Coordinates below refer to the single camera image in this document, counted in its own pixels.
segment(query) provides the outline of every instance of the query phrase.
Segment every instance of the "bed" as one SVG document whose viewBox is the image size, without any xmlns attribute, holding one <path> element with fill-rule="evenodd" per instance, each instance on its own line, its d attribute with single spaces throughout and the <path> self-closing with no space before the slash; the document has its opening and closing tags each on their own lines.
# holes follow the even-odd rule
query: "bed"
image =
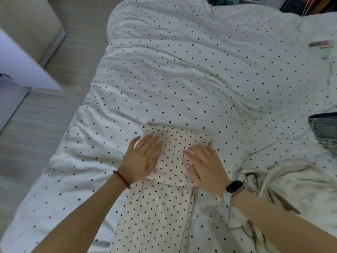
<svg viewBox="0 0 337 253">
<path fill-rule="evenodd" d="M 31 252 L 103 185 L 148 122 L 212 135 L 230 176 L 242 165 L 267 169 L 293 156 L 337 177 L 335 159 L 307 124 L 337 99 L 336 50 L 323 60 L 307 45 L 334 46 L 336 36 L 333 13 L 299 17 L 260 5 L 124 0 L 107 23 L 109 45 L 91 89 L 19 206 L 3 253 Z M 89 252 L 107 251 L 127 194 Z M 242 230 L 226 229 L 228 206 L 204 208 L 198 201 L 205 197 L 199 190 L 186 252 L 255 252 Z"/>
</svg>

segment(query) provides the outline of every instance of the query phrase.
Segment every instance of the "smartwatch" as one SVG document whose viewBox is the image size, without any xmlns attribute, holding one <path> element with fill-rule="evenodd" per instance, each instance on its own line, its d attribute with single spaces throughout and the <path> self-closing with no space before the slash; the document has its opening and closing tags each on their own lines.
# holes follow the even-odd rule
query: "smartwatch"
<svg viewBox="0 0 337 253">
<path fill-rule="evenodd" d="M 223 193 L 223 198 L 226 204 L 233 207 L 232 198 L 244 188 L 243 183 L 240 180 L 235 180 L 226 187 L 226 191 Z"/>
</svg>

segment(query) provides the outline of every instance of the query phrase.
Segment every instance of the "forearm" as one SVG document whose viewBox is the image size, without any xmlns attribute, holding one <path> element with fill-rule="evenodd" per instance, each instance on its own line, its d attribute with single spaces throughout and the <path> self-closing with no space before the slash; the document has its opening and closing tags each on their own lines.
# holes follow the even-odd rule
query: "forearm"
<svg viewBox="0 0 337 253">
<path fill-rule="evenodd" d="M 332 253 L 337 238 L 310 222 L 252 195 L 240 191 L 232 204 L 282 253 Z"/>
<path fill-rule="evenodd" d="M 125 189 L 123 181 L 112 175 L 97 192 L 61 221 L 32 253 L 86 253 L 107 213 Z"/>
</svg>

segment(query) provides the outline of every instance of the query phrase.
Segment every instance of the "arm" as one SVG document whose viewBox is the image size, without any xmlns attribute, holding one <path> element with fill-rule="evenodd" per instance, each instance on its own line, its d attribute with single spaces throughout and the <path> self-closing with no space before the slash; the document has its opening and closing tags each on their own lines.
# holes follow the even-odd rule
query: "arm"
<svg viewBox="0 0 337 253">
<path fill-rule="evenodd" d="M 146 178 L 155 167 L 160 155 L 158 137 L 146 136 L 129 148 L 119 167 L 119 173 L 130 183 Z M 120 194 L 126 189 L 115 174 L 90 198 L 61 221 L 32 251 L 32 253 L 87 253 L 99 227 Z"/>
<path fill-rule="evenodd" d="M 189 159 L 186 167 L 193 181 L 220 197 L 231 183 L 214 149 L 192 146 L 184 151 Z M 332 253 L 337 238 L 310 222 L 276 207 L 243 189 L 232 204 L 245 215 L 282 253 Z"/>
</svg>

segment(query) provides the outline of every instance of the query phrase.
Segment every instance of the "watch face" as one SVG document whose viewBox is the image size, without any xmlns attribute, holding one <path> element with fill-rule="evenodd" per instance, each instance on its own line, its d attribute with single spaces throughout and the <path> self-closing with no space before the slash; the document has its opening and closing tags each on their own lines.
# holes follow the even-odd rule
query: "watch face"
<svg viewBox="0 0 337 253">
<path fill-rule="evenodd" d="M 240 180 L 235 180 L 226 187 L 226 191 L 230 194 L 235 193 L 243 186 L 243 183 Z"/>
</svg>

